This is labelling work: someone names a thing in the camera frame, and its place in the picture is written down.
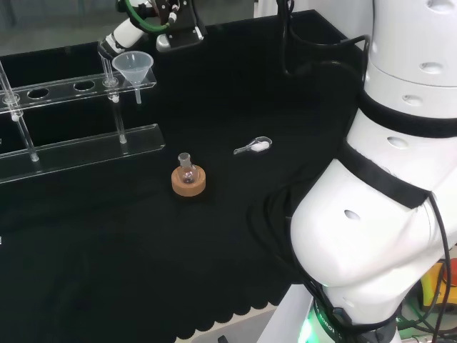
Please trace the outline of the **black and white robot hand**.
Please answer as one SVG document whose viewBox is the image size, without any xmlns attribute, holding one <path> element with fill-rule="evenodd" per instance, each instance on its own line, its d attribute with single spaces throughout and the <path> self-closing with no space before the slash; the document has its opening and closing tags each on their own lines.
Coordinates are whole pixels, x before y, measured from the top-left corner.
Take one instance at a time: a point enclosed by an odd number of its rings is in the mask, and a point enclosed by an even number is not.
<svg viewBox="0 0 457 343">
<path fill-rule="evenodd" d="M 129 19 L 118 25 L 113 32 L 99 42 L 99 54 L 109 60 L 128 51 L 145 33 L 135 27 Z"/>
</svg>

